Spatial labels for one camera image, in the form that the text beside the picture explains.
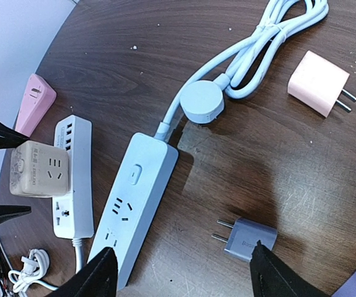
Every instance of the pink charger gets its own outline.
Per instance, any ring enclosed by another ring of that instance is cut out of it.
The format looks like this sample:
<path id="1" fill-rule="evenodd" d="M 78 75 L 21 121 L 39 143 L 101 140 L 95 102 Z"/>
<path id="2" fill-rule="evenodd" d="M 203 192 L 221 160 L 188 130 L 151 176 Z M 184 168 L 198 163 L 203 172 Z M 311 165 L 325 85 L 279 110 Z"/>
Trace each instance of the pink charger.
<path id="1" fill-rule="evenodd" d="M 30 137 L 56 98 L 56 92 L 39 75 L 32 74 L 25 88 L 15 130 Z"/>
<path id="2" fill-rule="evenodd" d="M 343 94 L 356 102 L 356 98 L 343 89 L 349 76 L 340 67 L 308 51 L 289 80 L 288 93 L 325 118 L 335 104 L 349 113 L 351 107 L 338 100 Z"/>

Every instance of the wood grain surface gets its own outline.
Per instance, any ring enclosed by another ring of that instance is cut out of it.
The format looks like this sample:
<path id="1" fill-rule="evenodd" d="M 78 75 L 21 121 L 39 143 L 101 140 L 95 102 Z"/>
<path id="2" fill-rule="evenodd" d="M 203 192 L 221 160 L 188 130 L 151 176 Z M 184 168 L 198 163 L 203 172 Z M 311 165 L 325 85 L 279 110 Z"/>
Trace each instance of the wood grain surface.
<path id="1" fill-rule="evenodd" d="M 93 122 L 95 226 L 131 136 L 152 135 L 185 80 L 249 36 L 266 4 L 80 1 L 38 69 L 58 98 L 32 139 L 52 144 L 56 123 L 70 114 Z M 210 125 L 180 121 L 171 138 L 180 150 L 177 166 L 119 297 L 252 296 L 249 265 L 224 255 L 224 244 L 211 238 L 228 236 L 217 219 L 277 228 L 275 253 L 326 293 L 356 270 L 356 103 L 351 114 L 334 108 L 324 119 L 287 94 L 290 75 L 312 50 L 351 73 L 346 89 L 356 95 L 356 1 L 329 5 L 325 21 L 285 42 L 248 100 L 226 98 Z M 300 1 L 288 17 L 303 12 Z M 6 156 L 0 204 L 31 205 L 33 212 L 0 226 L 3 246 L 17 269 L 30 248 L 47 249 L 45 280 L 62 285 L 74 275 L 74 249 L 53 234 L 50 199 L 9 194 Z M 85 242 L 87 256 L 92 240 Z M 47 293 L 33 286 L 28 295 Z"/>

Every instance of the wooden table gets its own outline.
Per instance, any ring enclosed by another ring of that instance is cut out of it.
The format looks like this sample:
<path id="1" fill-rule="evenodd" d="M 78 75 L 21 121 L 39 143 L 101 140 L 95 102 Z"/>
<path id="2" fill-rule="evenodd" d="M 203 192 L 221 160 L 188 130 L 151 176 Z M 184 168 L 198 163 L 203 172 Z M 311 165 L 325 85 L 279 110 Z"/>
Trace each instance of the wooden table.
<path id="1" fill-rule="evenodd" d="M 80 1 L 37 72 L 58 98 L 32 139 L 52 144 L 56 123 L 70 114 L 93 122 L 95 226 L 131 136 L 152 135 L 185 80 L 249 36 L 266 4 Z M 356 95 L 356 1 L 329 5 L 324 22 L 285 42 L 249 100 L 226 98 L 224 113 L 210 125 L 180 122 L 171 139 L 180 158 L 118 296 L 252 296 L 249 265 L 225 256 L 224 244 L 211 238 L 228 236 L 219 218 L 278 228 L 275 253 L 329 294 L 355 271 L 356 104 L 351 114 L 334 108 L 324 119 L 287 94 L 290 75 L 312 50 L 351 73 L 346 87 Z M 302 12 L 303 3 L 289 16 Z M 16 268 L 30 248 L 47 249 L 45 280 L 61 285 L 74 274 L 74 249 L 53 234 L 51 199 L 10 195 L 8 175 L 9 154 L 0 204 L 31 205 L 33 212 L 0 226 L 3 246 Z M 47 293 L 39 286 L 29 291 Z"/>

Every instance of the cable strain relief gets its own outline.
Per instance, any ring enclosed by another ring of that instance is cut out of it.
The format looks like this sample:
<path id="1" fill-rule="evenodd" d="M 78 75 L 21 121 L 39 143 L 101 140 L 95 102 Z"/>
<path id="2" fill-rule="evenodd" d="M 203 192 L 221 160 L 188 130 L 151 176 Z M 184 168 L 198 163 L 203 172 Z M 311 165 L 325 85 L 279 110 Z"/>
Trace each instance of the cable strain relief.
<path id="1" fill-rule="evenodd" d="M 169 130 L 170 130 L 169 124 L 165 122 L 160 122 L 157 128 L 157 132 L 154 135 L 154 138 L 164 141 Z"/>
<path id="2" fill-rule="evenodd" d="M 230 85 L 230 81 L 231 80 L 226 73 L 222 73 L 216 79 L 214 79 L 214 83 L 217 84 L 222 91 L 227 88 L 228 85 Z"/>
<path id="3" fill-rule="evenodd" d="M 74 248 L 79 248 L 83 246 L 83 240 L 81 238 L 74 238 L 72 239 L 72 245 Z"/>

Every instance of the pink power strip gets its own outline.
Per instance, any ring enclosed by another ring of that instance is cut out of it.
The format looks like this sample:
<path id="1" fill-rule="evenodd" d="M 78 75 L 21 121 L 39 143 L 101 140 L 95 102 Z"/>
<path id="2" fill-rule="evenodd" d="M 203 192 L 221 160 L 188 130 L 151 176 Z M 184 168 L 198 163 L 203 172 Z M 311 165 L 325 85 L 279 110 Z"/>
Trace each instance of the pink power strip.
<path id="1" fill-rule="evenodd" d="M 32 74 L 25 88 L 15 130 L 30 137 L 56 98 L 56 92 L 39 75 Z"/>

